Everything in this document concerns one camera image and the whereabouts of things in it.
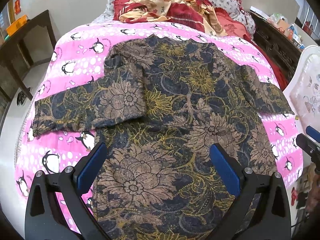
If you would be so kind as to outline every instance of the wooden table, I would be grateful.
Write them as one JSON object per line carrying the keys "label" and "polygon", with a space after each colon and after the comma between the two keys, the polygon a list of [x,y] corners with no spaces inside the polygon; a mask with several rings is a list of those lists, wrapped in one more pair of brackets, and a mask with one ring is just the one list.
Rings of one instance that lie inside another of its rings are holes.
{"label": "wooden table", "polygon": [[[51,58],[46,58],[44,60],[40,60],[38,62],[33,62],[30,53],[23,41],[23,38],[28,34],[30,30],[32,30],[36,26],[46,27],[49,38],[54,49],[57,41],[53,33],[49,11],[46,10],[36,17],[28,20],[28,22],[23,25],[19,30],[17,30],[10,38],[0,46],[0,63],[4,64],[3,66],[6,67],[12,76],[12,78],[16,81],[22,92],[32,100],[32,95],[22,82],[21,78],[19,77],[17,71],[14,69],[14,66],[11,62],[11,59],[14,55],[14,52],[18,51],[22,55],[23,59],[27,63],[28,67],[33,67],[35,65],[43,64],[49,62]],[[0,93],[3,94],[6,101],[10,102],[12,99],[5,93],[5,91],[0,87]]]}
{"label": "wooden table", "polygon": [[253,40],[281,68],[290,82],[296,71],[301,50],[265,19],[254,12],[251,12],[251,16],[256,23]]}

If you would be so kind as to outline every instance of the red cloth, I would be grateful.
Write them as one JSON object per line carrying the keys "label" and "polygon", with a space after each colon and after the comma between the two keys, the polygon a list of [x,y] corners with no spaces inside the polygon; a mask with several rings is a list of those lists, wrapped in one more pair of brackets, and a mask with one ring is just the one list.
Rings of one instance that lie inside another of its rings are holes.
{"label": "red cloth", "polygon": [[278,65],[276,63],[274,63],[269,57],[268,55],[255,43],[253,43],[251,41],[251,39],[249,38],[249,36],[244,35],[243,38],[247,41],[250,42],[253,46],[255,46],[257,48],[257,50],[259,50],[259,52],[266,58],[266,60],[268,61],[268,63],[270,64],[273,73],[276,76],[276,79],[279,83],[280,89],[283,91],[289,84],[289,82],[287,81],[287,79],[285,78],[285,76],[283,75],[283,73],[281,72],[280,68],[278,67]]}
{"label": "red cloth", "polygon": [[228,36],[238,36],[242,38],[244,35],[247,35],[248,37],[251,37],[247,28],[241,22],[233,20],[225,9],[218,7],[215,8],[214,11],[216,12],[218,21],[226,30]]}

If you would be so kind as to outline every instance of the dark patterned garment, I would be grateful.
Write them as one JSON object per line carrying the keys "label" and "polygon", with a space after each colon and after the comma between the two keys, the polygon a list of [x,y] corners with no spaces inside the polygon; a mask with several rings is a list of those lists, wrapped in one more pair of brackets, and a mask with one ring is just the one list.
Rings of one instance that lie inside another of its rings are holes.
{"label": "dark patterned garment", "polygon": [[97,128],[108,157],[94,183],[93,211],[113,239],[206,238],[234,200],[210,161],[214,143],[256,173],[276,171],[257,111],[292,111],[281,90],[213,43],[154,35],[119,43],[105,76],[86,86],[38,101],[33,129],[52,130],[46,120],[55,129]]}

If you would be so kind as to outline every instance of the white chair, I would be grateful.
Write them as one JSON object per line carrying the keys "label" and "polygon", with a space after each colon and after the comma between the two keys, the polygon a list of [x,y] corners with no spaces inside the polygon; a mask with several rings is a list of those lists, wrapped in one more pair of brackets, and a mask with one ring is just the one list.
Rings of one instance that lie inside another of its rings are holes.
{"label": "white chair", "polygon": [[[320,47],[306,47],[299,59],[296,72],[283,91],[288,103],[298,117],[298,132],[306,134],[311,125],[320,131]],[[311,163],[309,155],[303,152],[304,167]]]}

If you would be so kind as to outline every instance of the screw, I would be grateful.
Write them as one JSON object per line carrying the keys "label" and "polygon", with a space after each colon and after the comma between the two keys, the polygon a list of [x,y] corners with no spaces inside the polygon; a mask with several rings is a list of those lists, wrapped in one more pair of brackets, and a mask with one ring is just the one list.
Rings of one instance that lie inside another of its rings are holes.
{"label": "screw", "polygon": [[249,167],[244,168],[244,172],[247,174],[251,174],[252,173],[252,169]]}
{"label": "screw", "polygon": [[276,178],[278,178],[278,179],[281,178],[281,174],[280,174],[279,172],[277,172],[277,171],[275,172],[275,176],[276,176]]}
{"label": "screw", "polygon": [[64,171],[65,171],[66,173],[70,173],[72,170],[73,170],[73,167],[72,167],[72,166],[68,166],[68,167],[66,167],[66,168],[64,169]]}
{"label": "screw", "polygon": [[42,175],[42,173],[43,173],[42,171],[37,171],[36,172],[36,177],[40,177]]}

